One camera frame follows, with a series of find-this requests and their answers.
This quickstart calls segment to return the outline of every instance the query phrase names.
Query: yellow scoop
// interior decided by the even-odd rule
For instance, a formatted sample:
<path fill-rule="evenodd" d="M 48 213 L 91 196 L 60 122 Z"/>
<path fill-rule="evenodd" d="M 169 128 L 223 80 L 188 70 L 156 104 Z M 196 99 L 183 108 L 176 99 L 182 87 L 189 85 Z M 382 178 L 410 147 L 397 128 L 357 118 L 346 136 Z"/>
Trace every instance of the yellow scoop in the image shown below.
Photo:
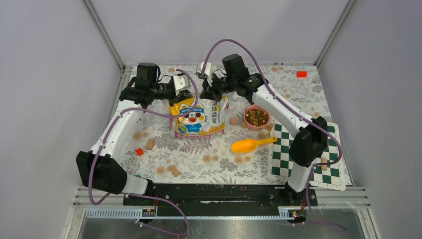
<path fill-rule="evenodd" d="M 276 141 L 277 141 L 276 137 L 265 138 L 258 141 L 253 140 L 251 138 L 245 139 L 245 140 L 241 140 L 232 144 L 231 151 L 233 151 L 233 153 L 249 153 L 249 152 L 254 151 L 256 149 L 256 146 L 266 144 L 266 143 L 274 143 Z"/>

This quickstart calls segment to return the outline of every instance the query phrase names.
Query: checkerboard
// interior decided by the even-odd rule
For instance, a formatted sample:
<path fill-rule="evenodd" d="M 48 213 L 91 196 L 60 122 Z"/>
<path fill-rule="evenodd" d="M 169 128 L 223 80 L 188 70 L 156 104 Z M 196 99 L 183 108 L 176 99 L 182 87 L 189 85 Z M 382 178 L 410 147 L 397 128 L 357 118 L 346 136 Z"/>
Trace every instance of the checkerboard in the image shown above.
<path fill-rule="evenodd" d="M 277 137 L 278 140 L 270 146 L 268 178 L 270 180 L 287 182 L 293 167 L 293 160 L 289 156 L 289 148 L 293 143 L 293 138 L 278 121 L 273 119 L 273 123 L 274 127 L 271 130 L 271 136 Z M 337 125 L 334 123 L 327 123 L 327 125 L 328 132 L 340 142 Z M 335 146 L 334 140 L 328 138 L 328 147 L 322 153 L 321 158 L 326 158 L 329 162 L 333 162 L 337 159 L 337 156 L 337 147 Z M 328 165 L 326 171 L 322 171 L 320 166 L 316 167 L 311 179 L 311 185 L 341 191 L 345 190 L 344 167 L 343 158 L 337 164 Z"/>

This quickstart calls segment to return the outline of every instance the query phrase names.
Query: red block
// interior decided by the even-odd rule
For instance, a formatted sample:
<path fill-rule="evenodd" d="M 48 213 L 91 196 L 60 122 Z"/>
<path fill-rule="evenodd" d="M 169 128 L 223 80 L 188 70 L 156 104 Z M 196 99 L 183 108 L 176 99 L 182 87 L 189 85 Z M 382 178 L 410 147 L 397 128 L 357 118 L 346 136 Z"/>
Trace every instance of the red block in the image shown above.
<path fill-rule="evenodd" d="M 136 150 L 136 153 L 138 154 L 138 156 L 141 156 L 144 154 L 144 151 L 142 150 L 142 148 L 139 148 Z"/>
<path fill-rule="evenodd" d="M 296 76 L 297 77 L 306 77 L 308 73 L 306 71 L 298 71 Z"/>

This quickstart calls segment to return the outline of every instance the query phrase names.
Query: bowl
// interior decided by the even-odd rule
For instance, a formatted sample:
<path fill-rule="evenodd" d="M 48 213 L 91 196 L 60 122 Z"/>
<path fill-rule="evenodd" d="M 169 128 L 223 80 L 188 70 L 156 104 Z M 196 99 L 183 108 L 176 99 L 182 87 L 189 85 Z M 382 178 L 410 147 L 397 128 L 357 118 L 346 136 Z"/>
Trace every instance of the bowl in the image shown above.
<path fill-rule="evenodd" d="M 246 120 L 246 113 L 247 113 L 249 110 L 251 110 L 251 109 L 255 109 L 255 110 L 260 110 L 260 111 L 266 112 L 266 113 L 267 113 L 267 115 L 268 115 L 268 119 L 269 119 L 269 120 L 268 120 L 268 122 L 267 122 L 265 125 L 262 125 L 262 126 L 254 126 L 254 125 L 252 125 L 252 124 L 248 123 L 248 121 Z M 257 105 L 251 105 L 251 106 L 249 106 L 249 107 L 245 108 L 245 111 L 243 112 L 243 120 L 245 121 L 245 123 L 246 123 L 246 127 L 247 127 L 248 129 L 251 129 L 251 130 L 254 130 L 254 131 L 258 131 L 258 130 L 262 130 L 263 128 L 265 128 L 265 126 L 267 126 L 267 125 L 268 125 L 268 123 L 269 123 L 269 122 L 270 122 L 270 120 L 271 120 L 271 115 L 268 113 L 268 111 L 264 110 L 262 107 L 257 106 Z"/>

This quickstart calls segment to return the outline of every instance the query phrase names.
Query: tabletop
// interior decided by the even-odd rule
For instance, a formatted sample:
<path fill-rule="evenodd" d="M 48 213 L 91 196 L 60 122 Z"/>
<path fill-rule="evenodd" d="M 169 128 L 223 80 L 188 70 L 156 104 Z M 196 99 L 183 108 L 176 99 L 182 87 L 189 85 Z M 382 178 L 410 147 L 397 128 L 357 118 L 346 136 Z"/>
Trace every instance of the tabletop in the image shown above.
<path fill-rule="evenodd" d="M 195 76 L 196 65 L 160 66 L 161 75 L 173 75 L 176 68 L 190 74 L 198 90 L 202 90 L 202 80 Z M 224 70 L 222 66 L 213 68 Z M 248 68 L 251 74 L 257 72 L 254 66 Z M 269 83 L 298 109 L 314 118 L 322 116 L 332 122 L 315 66 L 261 66 L 261 69 Z M 307 71 L 308 75 L 298 78 L 298 70 Z M 136 75 L 135 71 L 136 67 L 133 67 L 131 78 Z M 247 154 L 234 154 L 230 150 L 236 141 L 262 139 L 269 135 L 265 129 L 251 131 L 240 126 L 247 106 L 250 103 L 245 98 L 235 95 L 229 103 L 229 114 L 238 118 L 238 124 L 227 125 L 224 135 L 211 139 L 174 138 L 170 136 L 169 119 L 146 113 L 129 131 L 118 162 L 129 174 L 151 179 L 155 183 L 280 184 L 267 178 L 269 145 L 259 146 Z M 161 101 L 154 101 L 148 109 L 169 112 L 169 106 Z M 155 139 L 152 150 L 145 149 L 149 138 Z M 143 149 L 142 156 L 136 154 L 138 148 Z M 172 173 L 172 166 L 179 171 L 178 176 Z M 346 184 L 352 185 L 346 167 L 344 174 Z"/>

